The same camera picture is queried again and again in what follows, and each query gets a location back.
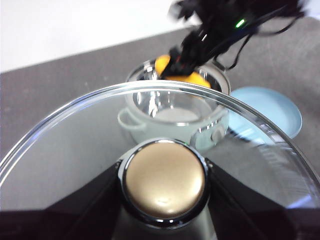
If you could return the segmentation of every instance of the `black cable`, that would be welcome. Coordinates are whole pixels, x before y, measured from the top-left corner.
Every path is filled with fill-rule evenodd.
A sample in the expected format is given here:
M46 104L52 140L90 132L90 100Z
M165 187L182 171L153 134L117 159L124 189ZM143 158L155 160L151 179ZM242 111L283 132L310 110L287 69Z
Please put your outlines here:
M249 35L246 37L246 39L245 39L244 42L242 43L242 46L240 47L240 49L239 49L239 51L238 51L238 53L237 53L237 55L236 55L236 57L235 57L235 59L234 59L233 64L232 64L231 66L229 66L229 67L226 67L225 70L231 70L231 69L233 69L235 66L237 66L237 63L238 63L240 54L241 54L241 52L242 52L242 50L244 49L245 45L249 42L249 40L250 40L250 38L251 38L252 36L253 36L253 33L249 34ZM213 58L214 61L216 61L217 63L219 63L219 61L217 60L218 56L219 56L219 55L217 55L217 56L215 56L215 57Z
M285 26L284 28L282 28L281 30L279 31L275 31L275 32L255 32L255 33L251 33L249 34L246 39L244 40L242 46L240 47L236 57L235 57L235 60L233 62L233 64L229 67L226 67L225 70L231 70L233 69L235 66L237 66L237 63L238 63L238 60L239 60L239 57L240 57L240 54L243 50L243 48L245 47L245 45L249 42L250 38L253 36L253 35L257 35L257 36L263 36L263 37L268 37L268 36L274 36L274 35L278 35L278 34L282 34L284 33L285 31L287 31L288 29L290 29L296 22L298 19L302 18L303 17L303 14L300 14L298 16L296 16L287 26ZM217 58L218 58L219 55L216 55L214 56L213 60L220 64L221 66L223 66L223 64L221 64Z
M257 36L267 37L267 36L274 36L274 35L282 34L285 31L287 31L289 28L291 28L297 22L297 20L300 19L301 17L302 17L301 15L295 17L287 26L285 26L284 28L282 28L279 31L275 31L275 32L272 32L272 31L258 32L256 35Z

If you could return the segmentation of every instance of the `gold lid knob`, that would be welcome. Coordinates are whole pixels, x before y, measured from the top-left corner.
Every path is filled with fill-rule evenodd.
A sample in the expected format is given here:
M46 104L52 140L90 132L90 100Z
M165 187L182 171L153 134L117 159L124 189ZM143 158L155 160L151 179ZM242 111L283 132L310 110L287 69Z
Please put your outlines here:
M147 215L176 218L192 209L205 185L203 166L187 147L174 142L145 146L125 174L132 203Z

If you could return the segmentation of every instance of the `pot handle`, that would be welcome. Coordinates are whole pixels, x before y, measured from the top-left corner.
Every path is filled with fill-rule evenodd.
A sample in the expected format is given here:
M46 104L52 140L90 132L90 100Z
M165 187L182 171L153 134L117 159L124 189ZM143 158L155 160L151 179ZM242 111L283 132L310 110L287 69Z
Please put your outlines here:
M124 116L128 116L131 120L136 122L137 124L128 124L123 121ZM129 131L144 131L146 129L146 123L141 122L136 117L132 115L132 113L128 110L128 108L123 108L117 115L118 123L121 127Z

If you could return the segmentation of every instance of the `green led light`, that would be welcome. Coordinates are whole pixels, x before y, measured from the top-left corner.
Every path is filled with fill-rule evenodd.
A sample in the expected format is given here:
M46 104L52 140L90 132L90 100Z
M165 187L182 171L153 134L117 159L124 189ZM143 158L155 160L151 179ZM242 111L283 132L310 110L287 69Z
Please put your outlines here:
M241 19L241 20L235 25L235 27L236 27L236 28L240 28L245 22L246 22L246 20Z

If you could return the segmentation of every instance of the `white wall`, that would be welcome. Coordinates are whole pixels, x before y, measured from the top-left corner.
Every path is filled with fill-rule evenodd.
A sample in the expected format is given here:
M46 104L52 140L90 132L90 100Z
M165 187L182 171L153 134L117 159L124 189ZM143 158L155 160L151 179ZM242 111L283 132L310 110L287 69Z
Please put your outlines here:
M320 0L311 0L312 15ZM173 0L1 0L1 63L6 72L173 31Z

